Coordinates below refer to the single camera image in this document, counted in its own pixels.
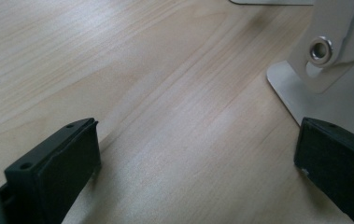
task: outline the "white stand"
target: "white stand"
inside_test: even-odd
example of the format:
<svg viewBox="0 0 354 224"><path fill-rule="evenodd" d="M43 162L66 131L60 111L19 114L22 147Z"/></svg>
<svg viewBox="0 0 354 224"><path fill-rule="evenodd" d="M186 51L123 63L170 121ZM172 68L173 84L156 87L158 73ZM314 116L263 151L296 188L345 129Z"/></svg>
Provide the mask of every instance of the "white stand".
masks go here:
<svg viewBox="0 0 354 224"><path fill-rule="evenodd" d="M254 5L313 5L314 0L231 0L236 4Z"/></svg>
<svg viewBox="0 0 354 224"><path fill-rule="evenodd" d="M273 64L267 78L299 125L309 117L354 133L354 66L320 94L308 90L287 62Z"/></svg>

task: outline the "monitor stand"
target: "monitor stand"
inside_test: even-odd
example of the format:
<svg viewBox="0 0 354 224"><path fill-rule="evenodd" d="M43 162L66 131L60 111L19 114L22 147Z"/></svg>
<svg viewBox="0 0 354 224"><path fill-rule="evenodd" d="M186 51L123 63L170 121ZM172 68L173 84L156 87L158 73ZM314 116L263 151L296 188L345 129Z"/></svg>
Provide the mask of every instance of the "monitor stand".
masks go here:
<svg viewBox="0 0 354 224"><path fill-rule="evenodd" d="M254 5L313 5L314 0L231 0L236 4Z"/></svg>
<svg viewBox="0 0 354 224"><path fill-rule="evenodd" d="M320 94L311 92L286 61L270 66L267 79L299 125L309 117L354 133L354 67Z"/></svg>

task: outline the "metal screw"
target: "metal screw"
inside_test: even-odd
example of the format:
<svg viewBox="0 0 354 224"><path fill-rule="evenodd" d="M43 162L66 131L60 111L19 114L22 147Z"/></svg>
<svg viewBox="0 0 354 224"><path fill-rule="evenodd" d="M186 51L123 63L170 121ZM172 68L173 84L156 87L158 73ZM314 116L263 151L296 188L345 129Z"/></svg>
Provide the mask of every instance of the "metal screw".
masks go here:
<svg viewBox="0 0 354 224"><path fill-rule="evenodd" d="M332 57L332 42L325 36L311 41L308 61L315 65L327 63Z"/></svg>

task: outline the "wood grain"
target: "wood grain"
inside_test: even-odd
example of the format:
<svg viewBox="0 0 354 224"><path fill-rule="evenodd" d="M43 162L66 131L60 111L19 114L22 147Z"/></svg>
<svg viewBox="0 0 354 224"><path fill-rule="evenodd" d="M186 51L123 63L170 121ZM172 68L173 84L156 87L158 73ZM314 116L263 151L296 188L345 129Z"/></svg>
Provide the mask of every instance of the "wood grain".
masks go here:
<svg viewBox="0 0 354 224"><path fill-rule="evenodd" d="M0 1L3 170L94 117L103 169L64 223L351 223L292 158L265 78L311 7Z"/></svg>

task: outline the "screw hole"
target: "screw hole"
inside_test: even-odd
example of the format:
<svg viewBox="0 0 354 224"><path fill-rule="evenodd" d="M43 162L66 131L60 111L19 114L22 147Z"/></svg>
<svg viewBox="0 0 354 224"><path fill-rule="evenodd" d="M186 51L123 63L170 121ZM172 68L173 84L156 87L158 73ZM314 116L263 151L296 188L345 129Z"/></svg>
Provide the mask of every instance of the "screw hole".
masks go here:
<svg viewBox="0 0 354 224"><path fill-rule="evenodd" d="M30 168L31 166L32 166L32 163L26 162L26 163L24 163L23 165L20 166L20 169L26 170L26 169Z"/></svg>
<svg viewBox="0 0 354 224"><path fill-rule="evenodd" d="M322 59L327 54L326 46L323 43L317 43L311 50L311 55L316 59Z"/></svg>

